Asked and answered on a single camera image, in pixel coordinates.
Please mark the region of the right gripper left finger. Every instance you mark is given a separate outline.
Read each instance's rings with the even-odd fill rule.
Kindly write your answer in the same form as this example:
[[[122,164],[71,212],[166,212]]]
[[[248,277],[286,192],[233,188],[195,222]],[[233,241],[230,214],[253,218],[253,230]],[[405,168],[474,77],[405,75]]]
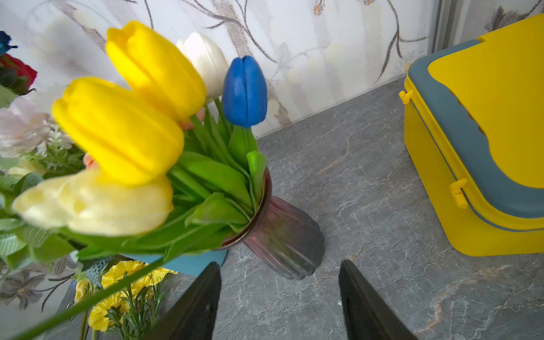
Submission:
[[[221,287],[219,265],[215,262],[208,264],[174,307],[144,338],[212,339]]]

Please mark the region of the teal vase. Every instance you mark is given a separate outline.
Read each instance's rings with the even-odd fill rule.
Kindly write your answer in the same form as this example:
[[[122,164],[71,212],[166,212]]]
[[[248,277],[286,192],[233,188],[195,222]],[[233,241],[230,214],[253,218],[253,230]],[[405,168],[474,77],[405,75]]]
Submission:
[[[124,254],[120,253],[128,259],[145,262],[151,264],[160,259],[161,255],[146,255],[146,254]],[[188,276],[198,277],[210,263],[217,263],[222,266],[228,255],[228,250],[211,251],[199,255],[183,255],[170,262],[165,263],[164,268]]]

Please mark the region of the dark glass vase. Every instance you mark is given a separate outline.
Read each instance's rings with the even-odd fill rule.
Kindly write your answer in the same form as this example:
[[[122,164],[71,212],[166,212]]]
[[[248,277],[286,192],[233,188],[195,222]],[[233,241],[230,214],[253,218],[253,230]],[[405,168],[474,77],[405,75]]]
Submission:
[[[244,244],[279,276],[303,280],[322,263],[324,234],[310,215],[272,195],[269,170],[263,179],[263,197],[255,216],[219,249]]]

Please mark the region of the yellow tulip stem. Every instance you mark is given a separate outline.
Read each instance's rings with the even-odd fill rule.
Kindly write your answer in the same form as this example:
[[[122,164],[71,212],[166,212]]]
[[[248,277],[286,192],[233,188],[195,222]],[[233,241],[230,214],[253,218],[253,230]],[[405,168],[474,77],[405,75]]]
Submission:
[[[172,119],[103,79],[74,80],[52,106],[60,127],[110,178],[139,186],[164,176],[183,152]]]
[[[138,21],[106,32],[106,53],[130,88],[177,122],[188,123],[205,104],[205,83],[183,53]]]

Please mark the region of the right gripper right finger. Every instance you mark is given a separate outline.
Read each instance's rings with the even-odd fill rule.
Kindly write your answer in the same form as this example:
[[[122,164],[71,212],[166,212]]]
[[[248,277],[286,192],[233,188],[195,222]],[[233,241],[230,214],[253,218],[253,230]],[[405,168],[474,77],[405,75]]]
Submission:
[[[349,339],[416,339],[353,262],[341,262],[339,288]]]

